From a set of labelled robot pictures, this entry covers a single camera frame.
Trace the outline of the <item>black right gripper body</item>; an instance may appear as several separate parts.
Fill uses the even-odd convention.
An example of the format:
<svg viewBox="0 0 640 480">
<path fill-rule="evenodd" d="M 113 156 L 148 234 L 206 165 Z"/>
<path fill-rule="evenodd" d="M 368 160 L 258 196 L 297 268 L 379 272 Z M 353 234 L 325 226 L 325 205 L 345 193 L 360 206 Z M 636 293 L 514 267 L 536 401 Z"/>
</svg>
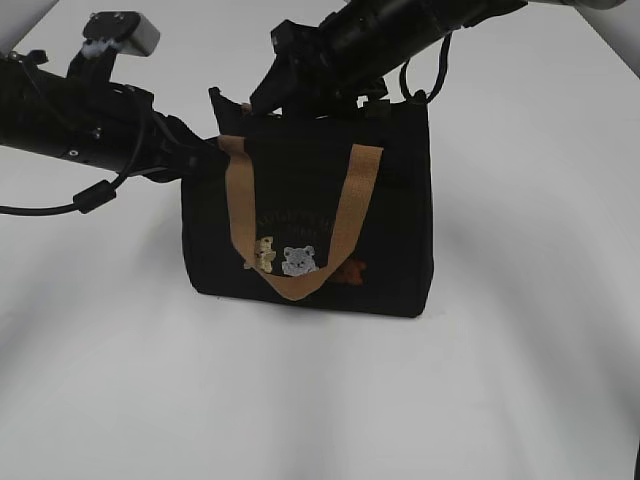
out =
<svg viewBox="0 0 640 480">
<path fill-rule="evenodd" d="M 322 116 L 350 103 L 329 43 L 318 27 L 285 20 L 270 33 L 275 59 L 250 96 L 252 113 Z"/>
</svg>

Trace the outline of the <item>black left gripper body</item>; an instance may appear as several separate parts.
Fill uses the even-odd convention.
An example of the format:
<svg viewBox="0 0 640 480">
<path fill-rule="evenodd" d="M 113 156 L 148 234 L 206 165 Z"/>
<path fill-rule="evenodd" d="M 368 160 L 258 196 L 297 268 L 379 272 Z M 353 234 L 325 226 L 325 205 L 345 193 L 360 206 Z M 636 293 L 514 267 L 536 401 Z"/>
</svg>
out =
<svg viewBox="0 0 640 480">
<path fill-rule="evenodd" d="M 154 111 L 137 159 L 137 175 L 156 183 L 221 177 L 229 157 L 179 118 Z"/>
</svg>

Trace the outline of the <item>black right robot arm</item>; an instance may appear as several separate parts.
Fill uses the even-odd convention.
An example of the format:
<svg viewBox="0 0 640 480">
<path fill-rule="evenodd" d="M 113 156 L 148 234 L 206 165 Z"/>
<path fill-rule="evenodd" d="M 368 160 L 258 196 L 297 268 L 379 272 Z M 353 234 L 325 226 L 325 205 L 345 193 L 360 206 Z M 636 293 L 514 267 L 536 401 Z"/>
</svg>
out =
<svg viewBox="0 0 640 480">
<path fill-rule="evenodd" d="M 255 115 L 345 116 L 383 77 L 461 28 L 511 14 L 523 1 L 360 0 L 319 25 L 285 20 L 271 32 L 275 60 L 250 96 Z"/>
</svg>

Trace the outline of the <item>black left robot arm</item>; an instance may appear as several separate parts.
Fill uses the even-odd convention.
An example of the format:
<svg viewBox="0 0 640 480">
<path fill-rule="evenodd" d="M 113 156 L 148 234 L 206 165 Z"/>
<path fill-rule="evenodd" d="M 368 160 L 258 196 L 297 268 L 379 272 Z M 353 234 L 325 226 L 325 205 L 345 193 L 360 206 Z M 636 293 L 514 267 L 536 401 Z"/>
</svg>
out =
<svg viewBox="0 0 640 480">
<path fill-rule="evenodd" d="M 114 49 L 75 57 L 65 77 L 40 69 L 44 57 L 1 62 L 2 145 L 157 183 L 225 173 L 228 155 L 156 111 L 152 93 L 111 81 Z"/>
</svg>

